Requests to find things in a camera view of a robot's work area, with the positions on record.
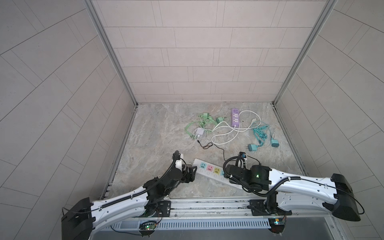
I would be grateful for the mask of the white multicolour power strip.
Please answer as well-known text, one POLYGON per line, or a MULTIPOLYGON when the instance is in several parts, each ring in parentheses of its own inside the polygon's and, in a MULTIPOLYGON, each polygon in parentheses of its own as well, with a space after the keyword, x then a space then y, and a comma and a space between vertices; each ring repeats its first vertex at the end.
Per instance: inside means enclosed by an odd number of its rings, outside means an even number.
POLYGON ((232 184, 229 179, 224 177, 224 170, 220 166, 202 161, 200 159, 194 159, 193 167, 198 167, 197 174, 211 178, 231 187, 238 188, 240 190, 242 189, 241 185, 232 184))

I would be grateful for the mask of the white charger with black cable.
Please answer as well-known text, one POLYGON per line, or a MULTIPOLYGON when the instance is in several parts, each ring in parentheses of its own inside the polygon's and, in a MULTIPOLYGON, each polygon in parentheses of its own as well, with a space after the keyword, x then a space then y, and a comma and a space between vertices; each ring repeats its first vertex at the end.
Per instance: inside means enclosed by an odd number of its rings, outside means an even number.
POLYGON ((184 164, 184 162, 182 160, 183 157, 184 157, 183 154, 179 154, 179 156, 177 157, 177 160, 175 162, 175 168, 179 169, 180 171, 183 170, 183 164, 184 164))

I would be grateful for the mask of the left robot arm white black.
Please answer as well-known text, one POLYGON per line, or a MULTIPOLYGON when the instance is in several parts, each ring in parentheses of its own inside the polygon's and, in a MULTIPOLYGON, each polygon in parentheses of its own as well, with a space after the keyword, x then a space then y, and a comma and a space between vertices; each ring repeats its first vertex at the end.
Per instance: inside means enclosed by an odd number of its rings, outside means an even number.
POLYGON ((63 240, 88 240, 96 232, 121 220, 150 217, 171 191, 181 183, 195 180, 198 167, 172 167, 161 178, 147 181, 142 187, 127 194, 99 201, 89 197, 66 210, 61 218, 63 240))

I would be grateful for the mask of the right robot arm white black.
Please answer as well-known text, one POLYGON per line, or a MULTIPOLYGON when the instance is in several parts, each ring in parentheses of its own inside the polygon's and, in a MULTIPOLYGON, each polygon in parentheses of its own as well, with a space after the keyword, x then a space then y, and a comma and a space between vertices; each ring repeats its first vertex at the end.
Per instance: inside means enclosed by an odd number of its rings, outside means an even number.
POLYGON ((245 166, 245 159, 232 157, 223 164, 224 177, 247 193, 264 199, 250 209, 258 215, 291 215, 294 210, 315 210, 350 222, 365 213, 343 175, 330 178, 298 176, 263 166, 245 166))

